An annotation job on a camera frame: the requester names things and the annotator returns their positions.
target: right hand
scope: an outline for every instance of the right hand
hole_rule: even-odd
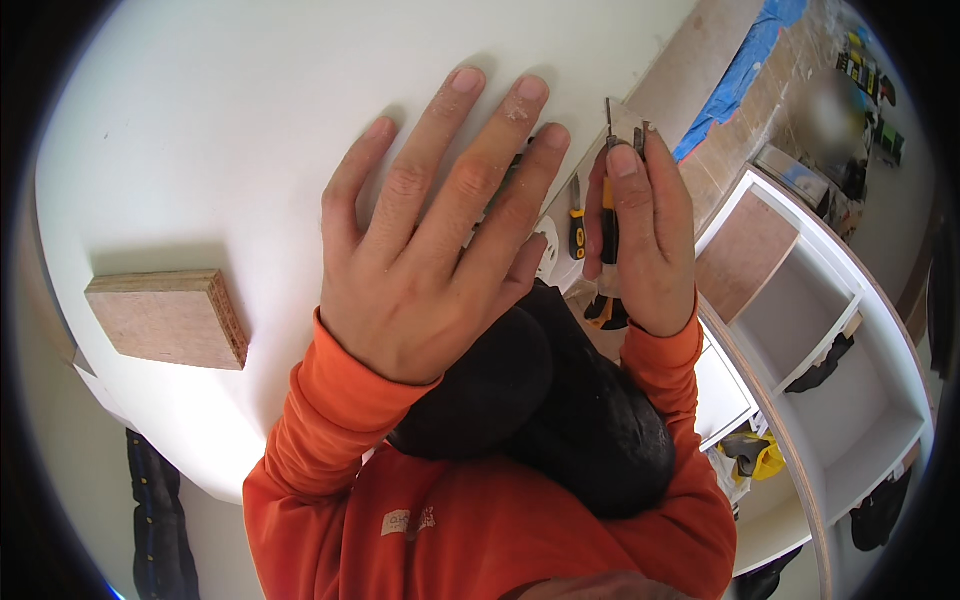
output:
[[[356,198],[396,137],[380,117],[353,144],[323,197],[324,288],[320,319],[351,356],[398,383],[440,377],[533,286],[546,240],[530,236],[570,143],[548,124],[461,256],[467,235],[496,192],[549,96],[520,78],[453,165],[416,223],[450,140],[483,91],[475,67],[451,73],[387,175],[367,231]]]
[[[602,269],[603,179],[613,188],[620,224],[616,266],[627,314],[651,335],[667,338],[683,330],[693,314],[693,202],[663,138],[652,128],[644,146],[646,164],[629,144],[601,151],[590,172],[587,257],[584,278]]]

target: orange long-sleeve shirt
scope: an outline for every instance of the orange long-sleeve shirt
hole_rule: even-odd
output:
[[[571,493],[506,458],[426,461],[379,443],[431,386],[386,381],[314,322],[314,341],[266,456],[244,484],[253,561],[271,599],[498,598],[551,577],[635,570],[696,598],[730,582],[730,503],[694,433],[696,319],[655,338],[631,325],[624,368],[677,448],[659,506],[599,520]]]

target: fingernail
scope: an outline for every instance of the fingernail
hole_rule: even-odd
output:
[[[516,93],[524,100],[539,100],[546,93],[546,83],[536,75],[527,75],[520,80]]]
[[[639,156],[630,144],[619,144],[614,146],[607,154],[607,160],[610,162],[610,169],[618,177],[627,177],[636,173],[636,162]]]
[[[379,137],[387,132],[387,128],[390,127],[390,117],[377,117],[370,125],[370,128],[367,130],[363,136],[366,139],[371,139],[374,137]]]
[[[570,145],[570,132],[559,123],[550,123],[540,135],[543,136],[543,142],[554,150],[564,150]]]
[[[460,93],[466,93],[474,89],[479,83],[480,72],[473,67],[466,66],[460,69],[450,86]]]

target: blue tarp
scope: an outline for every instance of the blue tarp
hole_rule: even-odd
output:
[[[758,70],[757,63],[763,64],[777,43],[780,27],[790,27],[804,14],[806,0],[766,0],[753,27],[743,40],[743,45],[724,73],[723,79],[710,94],[704,109],[680,140],[673,157],[680,162],[690,154],[700,142],[707,139],[707,132],[714,121],[726,123],[739,108],[740,101],[754,82]]]

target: shirt logo print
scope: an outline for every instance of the shirt logo print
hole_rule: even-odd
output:
[[[383,516],[383,524],[380,526],[380,537],[389,536],[390,534],[406,534],[407,541],[413,541],[417,538],[419,532],[427,527],[436,526],[437,519],[433,517],[433,507],[428,506],[420,512],[420,518],[417,520],[417,529],[415,531],[408,531],[410,529],[410,511],[400,509],[391,511]]]

